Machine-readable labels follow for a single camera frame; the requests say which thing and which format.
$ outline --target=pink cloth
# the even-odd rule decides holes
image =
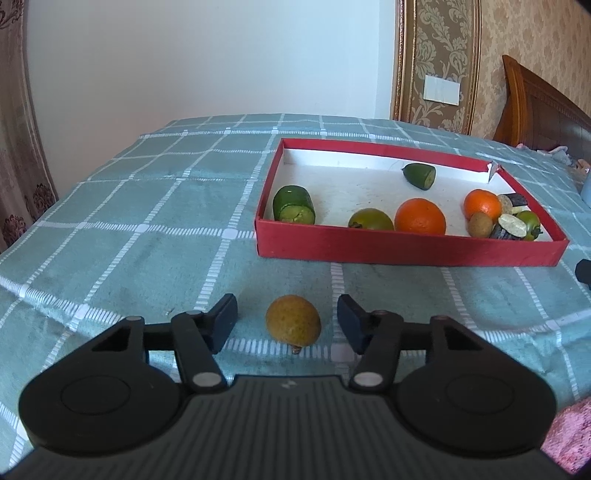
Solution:
[[[570,473],[591,459],[591,397],[556,415],[542,450]]]

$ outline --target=red cardboard box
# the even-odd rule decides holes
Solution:
[[[404,178],[401,169],[412,162],[436,167],[430,190],[424,192]],[[273,197],[289,184],[310,193],[315,225],[273,220]],[[469,237],[462,204],[477,188],[521,193],[544,233],[534,242]],[[394,218],[399,205],[414,197],[439,206],[447,220],[446,235],[347,228],[361,208],[378,208]],[[255,231],[262,257],[438,267],[553,267],[569,243],[541,205],[493,162],[393,145],[299,138],[279,144],[259,200]]]

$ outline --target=green fruit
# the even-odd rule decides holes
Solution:
[[[281,187],[273,197],[273,217],[280,222],[314,225],[316,213],[308,191],[299,185]]]
[[[411,185],[421,189],[428,190],[435,181],[435,167],[426,163],[409,163],[402,169],[404,178]]]
[[[366,230],[394,230],[391,218],[377,208],[364,208],[355,212],[349,219],[348,226]]]
[[[540,236],[540,233],[542,233],[541,223],[540,219],[534,212],[530,210],[524,210],[515,216],[524,222],[527,227],[527,234],[524,237],[524,240],[532,242]]]

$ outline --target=black object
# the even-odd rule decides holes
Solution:
[[[581,283],[585,283],[591,290],[591,261],[581,260],[574,268],[574,276]]]
[[[35,449],[7,480],[564,480],[539,448],[550,387],[449,317],[407,323],[348,295],[337,318],[363,355],[337,376],[238,375],[212,353],[238,317],[228,294],[170,324],[127,317],[34,378],[19,413]],[[175,384],[148,363],[173,350]],[[427,363],[394,383],[401,350]]]

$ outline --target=orange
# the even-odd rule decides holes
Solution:
[[[433,202],[410,199],[398,208],[394,228],[397,232],[445,235],[446,221],[443,212]]]
[[[503,205],[492,192],[481,189],[472,190],[464,199],[464,215],[467,220],[470,220],[476,212],[485,213],[493,222],[496,222],[503,213]]]

